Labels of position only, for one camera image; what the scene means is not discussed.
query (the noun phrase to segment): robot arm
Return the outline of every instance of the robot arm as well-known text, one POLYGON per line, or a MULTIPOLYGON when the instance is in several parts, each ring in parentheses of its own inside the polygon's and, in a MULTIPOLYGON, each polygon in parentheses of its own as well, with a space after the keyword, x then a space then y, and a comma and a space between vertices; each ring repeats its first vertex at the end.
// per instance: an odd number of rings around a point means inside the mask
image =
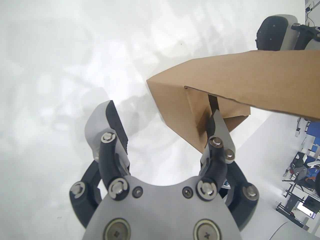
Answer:
POLYGON ((69 194, 86 228, 83 239, 241 239, 259 192, 235 163, 229 131, 220 112, 213 112, 199 176, 154 186, 130 175, 127 136, 118 113, 112 101, 100 104, 85 130, 96 161, 69 194), (102 201, 100 179, 108 191, 102 201), (226 179, 229 190, 221 189, 226 179))

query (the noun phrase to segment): white table surface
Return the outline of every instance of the white table surface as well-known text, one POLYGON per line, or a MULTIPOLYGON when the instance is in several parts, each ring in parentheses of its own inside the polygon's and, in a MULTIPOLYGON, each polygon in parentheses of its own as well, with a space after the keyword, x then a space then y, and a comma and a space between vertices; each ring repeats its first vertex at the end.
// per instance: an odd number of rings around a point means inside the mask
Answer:
MULTIPOLYGON (((84 125, 99 103, 115 102, 132 175, 197 175, 201 154, 161 121, 146 79, 254 50, 266 17, 304 23, 304 0, 0 0, 0 12, 0 239, 63 240, 84 232, 68 191, 92 160, 84 125)), ((236 147, 270 114, 253 109, 236 147)))

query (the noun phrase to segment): cardboard box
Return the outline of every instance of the cardboard box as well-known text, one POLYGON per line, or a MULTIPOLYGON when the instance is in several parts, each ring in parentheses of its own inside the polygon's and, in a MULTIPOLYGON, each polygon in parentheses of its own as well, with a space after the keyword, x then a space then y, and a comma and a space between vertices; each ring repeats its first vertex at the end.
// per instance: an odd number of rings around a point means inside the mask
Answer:
POLYGON ((192 59, 147 80, 173 131, 203 153, 209 95, 229 131, 250 106, 320 119, 320 50, 249 51, 192 59))

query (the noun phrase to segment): cable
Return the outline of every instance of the cable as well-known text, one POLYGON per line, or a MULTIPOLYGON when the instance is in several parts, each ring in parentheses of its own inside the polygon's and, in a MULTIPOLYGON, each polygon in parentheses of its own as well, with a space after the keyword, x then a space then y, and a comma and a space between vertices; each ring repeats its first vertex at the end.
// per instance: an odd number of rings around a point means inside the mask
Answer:
POLYGON ((309 20, 313 23, 313 26, 316 26, 316 25, 315 25, 315 22, 309 17, 310 12, 311 12, 311 11, 309 11, 309 13, 306 14, 306 19, 307 19, 307 20, 309 19, 309 20))
POLYGON ((313 2, 313 5, 312 5, 311 9, 310 9, 310 5, 305 9, 305 13, 306 13, 305 23, 307 23, 307 20, 309 19, 309 20, 313 23, 313 26, 316 26, 316 25, 315 25, 315 22, 309 17, 309 14, 311 13, 312 8, 313 8, 314 5, 315 5, 315 2, 313 2))

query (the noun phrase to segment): screw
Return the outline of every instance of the screw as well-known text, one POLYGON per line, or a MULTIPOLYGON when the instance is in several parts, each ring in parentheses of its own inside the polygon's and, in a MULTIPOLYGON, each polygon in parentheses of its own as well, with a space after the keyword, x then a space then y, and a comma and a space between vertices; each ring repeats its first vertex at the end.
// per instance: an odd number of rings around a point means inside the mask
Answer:
POLYGON ((217 196, 217 187, 213 182, 199 180, 196 188, 198 195, 205 201, 211 201, 217 196))
POLYGON ((208 219, 197 222, 193 230, 193 238, 195 240, 219 240, 220 231, 217 225, 208 219))
POLYGON ((127 181, 122 177, 118 177, 110 183, 108 193, 112 199, 115 199, 117 195, 121 194, 123 191, 126 191, 127 189, 127 181))
POLYGON ((107 132, 101 136, 101 142, 107 144, 107 143, 110 143, 111 141, 113 141, 115 138, 116 138, 115 134, 107 132))
POLYGON ((182 189, 182 195, 185 198, 190 199, 193 196, 193 190, 190 187, 186 186, 182 189))
POLYGON ((223 147, 223 142, 219 137, 213 137, 212 139, 210 139, 210 144, 216 148, 223 147))
POLYGON ((211 195, 214 191, 214 187, 210 183, 205 182, 202 184, 201 190, 203 193, 211 195))
POLYGON ((78 199, 85 192, 86 185, 82 181, 78 181, 72 185, 70 191, 74 195, 75 199, 78 199))
POLYGON ((224 151, 225 163, 231 164, 235 160, 235 153, 231 149, 226 149, 224 151))
POLYGON ((255 197, 257 195, 255 189, 252 186, 247 187, 247 192, 250 197, 255 197))
POLYGON ((143 189, 140 186, 137 186, 132 190, 132 196, 136 199, 140 198, 142 194, 143 194, 143 189))
POLYGON ((81 191, 81 186, 79 184, 74 185, 73 187, 71 187, 71 192, 73 195, 77 195, 79 194, 81 191))
POLYGON ((122 218, 112 220, 105 228, 104 240, 128 240, 130 237, 130 226, 128 222, 122 218))
POLYGON ((233 151, 232 151, 231 149, 225 150, 225 156, 226 156, 228 159, 232 158, 233 155, 234 155, 234 153, 233 153, 233 151))
POLYGON ((243 187, 242 192, 247 197, 247 199, 251 201, 256 201, 259 199, 259 191, 255 185, 250 185, 247 188, 243 187))
POLYGON ((123 192, 123 183, 118 181, 115 185, 112 186, 111 190, 115 194, 120 194, 121 192, 123 192))

